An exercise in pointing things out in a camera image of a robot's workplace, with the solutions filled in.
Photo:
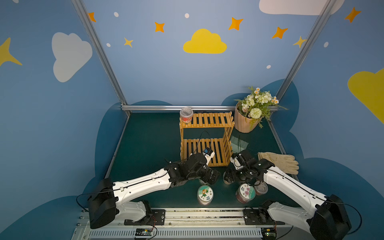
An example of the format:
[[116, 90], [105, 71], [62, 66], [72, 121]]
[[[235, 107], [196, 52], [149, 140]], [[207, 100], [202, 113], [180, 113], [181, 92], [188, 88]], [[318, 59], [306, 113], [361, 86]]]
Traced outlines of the bamboo two-tier shelf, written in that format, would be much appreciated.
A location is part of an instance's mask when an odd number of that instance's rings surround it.
[[[181, 153], [180, 158], [185, 161], [191, 154], [201, 153], [204, 149], [210, 148], [215, 152], [215, 156], [209, 161], [210, 167], [227, 167], [233, 154], [230, 137], [232, 135], [235, 122], [232, 112], [227, 113], [195, 113], [191, 121], [185, 123], [180, 118]], [[222, 129], [221, 138], [213, 138], [208, 135], [203, 138], [203, 134], [209, 129]], [[184, 130], [201, 130], [201, 136], [197, 139], [187, 139]]]

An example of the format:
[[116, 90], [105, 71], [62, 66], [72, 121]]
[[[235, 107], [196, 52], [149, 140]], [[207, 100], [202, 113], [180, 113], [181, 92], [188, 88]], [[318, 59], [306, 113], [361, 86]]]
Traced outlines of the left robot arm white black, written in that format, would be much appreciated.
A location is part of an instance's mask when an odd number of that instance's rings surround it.
[[101, 180], [87, 199], [91, 229], [104, 227], [115, 219], [147, 224], [153, 216], [152, 209], [148, 201], [135, 202], [135, 199], [192, 180], [215, 184], [220, 173], [208, 166], [214, 156], [215, 152], [205, 149], [140, 178], [120, 182], [112, 182], [110, 178]]

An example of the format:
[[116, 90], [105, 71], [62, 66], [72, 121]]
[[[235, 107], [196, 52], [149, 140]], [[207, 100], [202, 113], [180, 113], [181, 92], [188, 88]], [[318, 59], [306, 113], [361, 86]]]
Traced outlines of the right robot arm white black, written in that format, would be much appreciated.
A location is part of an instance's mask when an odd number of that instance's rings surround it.
[[336, 195], [326, 196], [293, 179], [277, 165], [257, 160], [248, 150], [233, 154], [233, 164], [224, 174], [226, 184], [253, 180], [270, 185], [295, 201], [293, 208], [278, 202], [266, 202], [267, 215], [310, 233], [316, 240], [342, 240], [352, 229], [345, 203]]

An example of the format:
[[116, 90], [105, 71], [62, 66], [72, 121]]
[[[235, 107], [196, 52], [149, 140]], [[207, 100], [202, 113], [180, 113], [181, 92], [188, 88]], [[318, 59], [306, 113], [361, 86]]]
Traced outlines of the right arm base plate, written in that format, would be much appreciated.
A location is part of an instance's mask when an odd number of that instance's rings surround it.
[[266, 210], [246, 208], [243, 216], [246, 225], [285, 225], [284, 222], [274, 221]]

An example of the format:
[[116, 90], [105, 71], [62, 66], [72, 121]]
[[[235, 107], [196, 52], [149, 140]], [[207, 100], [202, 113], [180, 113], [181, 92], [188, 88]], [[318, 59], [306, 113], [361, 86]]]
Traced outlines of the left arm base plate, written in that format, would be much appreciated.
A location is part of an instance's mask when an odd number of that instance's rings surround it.
[[142, 220], [134, 222], [132, 220], [125, 220], [125, 226], [163, 226], [165, 224], [166, 210], [158, 209], [152, 210], [152, 216], [145, 216]]

